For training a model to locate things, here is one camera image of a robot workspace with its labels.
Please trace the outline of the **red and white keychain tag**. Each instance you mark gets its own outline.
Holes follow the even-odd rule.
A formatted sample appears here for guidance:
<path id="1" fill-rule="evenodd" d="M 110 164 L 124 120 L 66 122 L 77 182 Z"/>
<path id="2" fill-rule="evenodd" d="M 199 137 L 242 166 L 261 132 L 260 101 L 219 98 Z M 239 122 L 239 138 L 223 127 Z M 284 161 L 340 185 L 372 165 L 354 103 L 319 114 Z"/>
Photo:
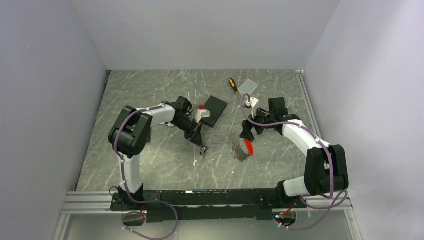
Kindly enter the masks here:
<path id="1" fill-rule="evenodd" d="M 233 157 L 240 162 L 245 162 L 248 158 L 254 155 L 252 142 L 247 139 L 240 138 L 238 133 L 231 133 L 230 145 L 232 147 Z"/>

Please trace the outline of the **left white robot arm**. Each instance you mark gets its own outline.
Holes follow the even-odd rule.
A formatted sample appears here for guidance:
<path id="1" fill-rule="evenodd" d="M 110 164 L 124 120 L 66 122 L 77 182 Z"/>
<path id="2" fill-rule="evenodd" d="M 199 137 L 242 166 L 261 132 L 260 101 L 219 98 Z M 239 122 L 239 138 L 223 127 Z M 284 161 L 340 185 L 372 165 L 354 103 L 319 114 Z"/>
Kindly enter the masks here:
<path id="1" fill-rule="evenodd" d="M 125 106 L 113 125 L 108 141 L 118 157 L 121 182 L 119 190 L 127 194 L 124 204 L 131 210 L 139 209 L 144 203 L 143 182 L 140 170 L 141 152 L 151 140 L 151 129 L 160 124 L 171 124 L 184 132 L 184 138 L 200 148 L 204 155 L 202 119 L 211 117 L 204 106 L 193 109 L 191 102 L 180 96 L 175 102 L 134 108 Z"/>

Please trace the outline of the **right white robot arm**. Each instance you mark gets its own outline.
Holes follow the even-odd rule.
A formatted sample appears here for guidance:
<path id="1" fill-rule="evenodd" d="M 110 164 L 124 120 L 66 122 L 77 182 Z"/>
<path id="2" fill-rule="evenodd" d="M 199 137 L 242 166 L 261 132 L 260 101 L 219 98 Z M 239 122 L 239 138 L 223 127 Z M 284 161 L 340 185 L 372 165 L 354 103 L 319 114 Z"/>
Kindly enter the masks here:
<path id="1" fill-rule="evenodd" d="M 268 99 L 268 109 L 259 106 L 257 98 L 247 93 L 240 98 L 242 111 L 248 110 L 242 122 L 242 139 L 253 142 L 255 136 L 270 129 L 289 139 L 305 155 L 303 176 L 283 180 L 277 185 L 276 203 L 289 207 L 298 196 L 332 197 L 335 192 L 349 187 L 346 153 L 339 144 L 322 140 L 306 127 L 296 114 L 289 114 L 283 97 Z"/>

